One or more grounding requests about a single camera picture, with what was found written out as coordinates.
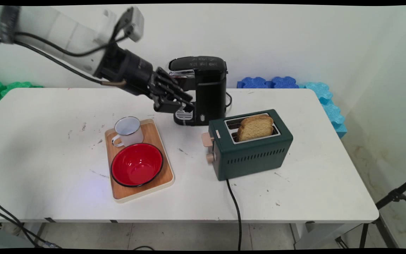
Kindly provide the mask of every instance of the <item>toaster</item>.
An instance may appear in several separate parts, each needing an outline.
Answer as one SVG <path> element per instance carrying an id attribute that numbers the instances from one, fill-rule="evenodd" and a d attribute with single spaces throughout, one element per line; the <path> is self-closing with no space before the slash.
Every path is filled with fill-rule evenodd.
<path id="1" fill-rule="evenodd" d="M 272 135 L 238 142 L 237 130 L 242 120 L 260 114 L 272 118 Z M 208 130 L 202 134 L 202 141 L 209 151 L 208 163 L 213 164 L 219 181 L 281 167 L 293 140 L 274 109 L 211 120 Z"/>

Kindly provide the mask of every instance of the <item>red bowl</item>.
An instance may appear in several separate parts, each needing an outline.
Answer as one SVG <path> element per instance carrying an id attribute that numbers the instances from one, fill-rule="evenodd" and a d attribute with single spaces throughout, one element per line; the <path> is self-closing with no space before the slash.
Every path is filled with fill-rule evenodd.
<path id="1" fill-rule="evenodd" d="M 123 148 L 111 165 L 112 178 L 122 186 L 139 187 L 161 172 L 164 158 L 156 146 L 139 143 Z"/>

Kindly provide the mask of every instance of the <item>coffee maker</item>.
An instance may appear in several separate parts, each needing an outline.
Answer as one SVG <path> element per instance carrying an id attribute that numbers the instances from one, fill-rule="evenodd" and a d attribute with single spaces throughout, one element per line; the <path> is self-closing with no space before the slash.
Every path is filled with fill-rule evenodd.
<path id="1" fill-rule="evenodd" d="M 227 63 L 215 56 L 187 56 L 169 62 L 167 71 L 184 91 L 195 90 L 192 111 L 178 110 L 173 120 L 179 125 L 208 125 L 225 117 Z"/>

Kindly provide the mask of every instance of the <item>wooden tray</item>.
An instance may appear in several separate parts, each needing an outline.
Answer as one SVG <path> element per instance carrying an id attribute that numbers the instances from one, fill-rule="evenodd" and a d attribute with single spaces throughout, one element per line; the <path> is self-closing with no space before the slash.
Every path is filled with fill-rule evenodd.
<path id="1" fill-rule="evenodd" d="M 111 172 L 109 172 L 109 177 L 111 180 L 112 186 L 112 196 L 114 200 L 118 203 L 123 203 L 134 198 L 138 198 L 143 195 L 158 191 L 160 189 L 169 187 L 174 182 L 174 174 L 169 163 L 169 158 L 167 157 L 164 146 L 162 145 L 161 136 L 159 135 L 158 128 L 156 127 L 153 119 L 145 119 L 140 121 L 140 128 L 142 128 L 143 133 L 143 143 L 148 143 L 156 146 L 164 157 L 164 163 L 162 170 L 159 175 L 153 179 L 151 182 L 140 187 L 125 187 L 119 185 L 116 181 L 113 180 Z M 106 130 L 104 137 L 106 138 L 106 147 L 107 147 L 107 158 L 109 161 L 109 171 L 111 170 L 111 164 L 114 157 L 121 151 L 125 146 L 115 147 L 112 145 L 112 138 L 115 137 L 117 133 L 115 129 Z"/>

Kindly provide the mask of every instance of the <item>toast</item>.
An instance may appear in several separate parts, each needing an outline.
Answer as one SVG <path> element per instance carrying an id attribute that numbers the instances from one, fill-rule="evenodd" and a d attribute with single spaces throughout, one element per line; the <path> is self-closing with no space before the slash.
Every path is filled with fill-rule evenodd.
<path id="1" fill-rule="evenodd" d="M 246 118 L 242 120 L 237 130 L 237 141 L 241 142 L 272 135 L 272 124 L 272 117 L 265 114 Z"/>

